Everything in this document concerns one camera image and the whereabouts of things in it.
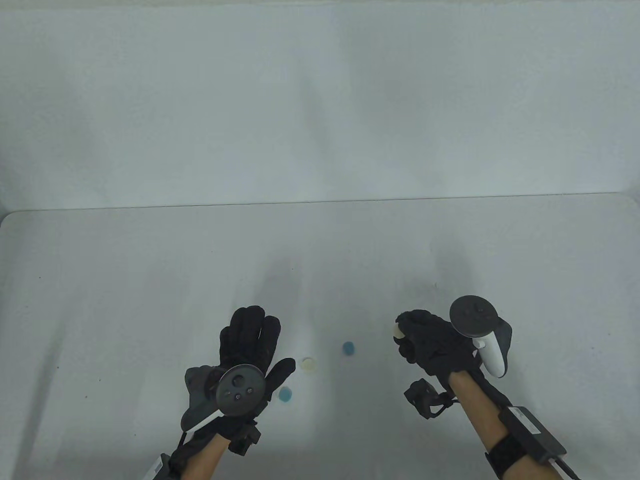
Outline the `person's right hand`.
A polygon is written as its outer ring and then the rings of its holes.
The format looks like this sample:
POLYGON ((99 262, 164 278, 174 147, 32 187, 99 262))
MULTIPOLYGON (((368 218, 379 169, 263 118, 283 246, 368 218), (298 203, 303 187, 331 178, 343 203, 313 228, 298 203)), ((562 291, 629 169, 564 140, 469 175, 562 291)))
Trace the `person's right hand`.
POLYGON ((451 390, 453 373, 466 371, 477 382, 485 377, 473 341, 458 333, 450 322, 427 310, 411 310, 400 314, 395 323, 403 334, 394 338, 400 355, 436 377, 445 390, 451 390))

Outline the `person's left hand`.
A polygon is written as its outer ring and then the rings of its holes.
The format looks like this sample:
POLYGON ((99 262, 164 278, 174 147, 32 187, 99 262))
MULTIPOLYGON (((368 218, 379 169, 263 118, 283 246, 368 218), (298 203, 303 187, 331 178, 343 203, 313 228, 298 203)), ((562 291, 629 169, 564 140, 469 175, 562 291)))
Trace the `person's left hand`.
POLYGON ((231 316, 219 337, 219 363, 192 366, 184 381, 189 406, 180 427, 190 441, 220 435, 235 441, 247 435, 275 391, 295 372, 293 358, 274 362, 281 322, 257 305, 231 316))

